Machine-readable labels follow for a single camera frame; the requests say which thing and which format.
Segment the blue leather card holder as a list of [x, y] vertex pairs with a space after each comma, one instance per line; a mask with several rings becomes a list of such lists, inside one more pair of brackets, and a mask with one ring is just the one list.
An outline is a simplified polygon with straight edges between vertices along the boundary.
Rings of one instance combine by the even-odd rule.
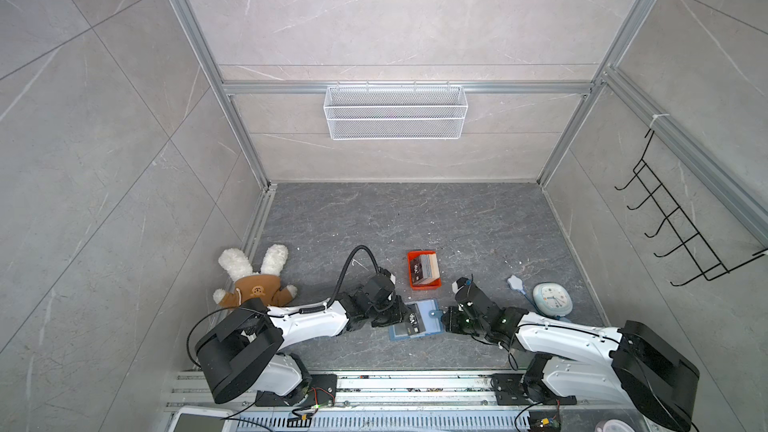
[[406, 308], [404, 320], [389, 328], [391, 341], [423, 338], [445, 331], [442, 323], [443, 312], [436, 299], [406, 303]]

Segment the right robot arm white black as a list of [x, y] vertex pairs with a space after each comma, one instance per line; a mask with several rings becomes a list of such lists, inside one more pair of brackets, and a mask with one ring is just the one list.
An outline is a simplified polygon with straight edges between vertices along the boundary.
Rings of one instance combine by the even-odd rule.
[[461, 277], [456, 300], [443, 314], [447, 331], [507, 352], [532, 354], [520, 385], [534, 403], [588, 399], [632, 405], [671, 431], [690, 431], [700, 372], [647, 325], [563, 323], [520, 307], [500, 307]]

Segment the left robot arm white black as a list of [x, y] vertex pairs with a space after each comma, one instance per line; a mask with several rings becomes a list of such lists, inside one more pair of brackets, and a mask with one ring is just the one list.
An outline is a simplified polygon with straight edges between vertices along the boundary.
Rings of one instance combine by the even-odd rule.
[[395, 277], [382, 269], [350, 292], [336, 290], [324, 301], [296, 307], [267, 307], [253, 298], [228, 306], [229, 314], [194, 345], [213, 402], [224, 404], [250, 389], [277, 397], [306, 388], [310, 375], [284, 350], [321, 337], [336, 337], [368, 324], [407, 322], [411, 311], [396, 293]]

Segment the red plastic tray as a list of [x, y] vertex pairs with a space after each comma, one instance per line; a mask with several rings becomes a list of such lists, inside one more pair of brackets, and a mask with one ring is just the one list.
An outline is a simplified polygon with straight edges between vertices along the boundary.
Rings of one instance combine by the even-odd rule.
[[407, 254], [410, 286], [414, 290], [435, 290], [441, 285], [437, 253], [431, 250], [410, 251]]

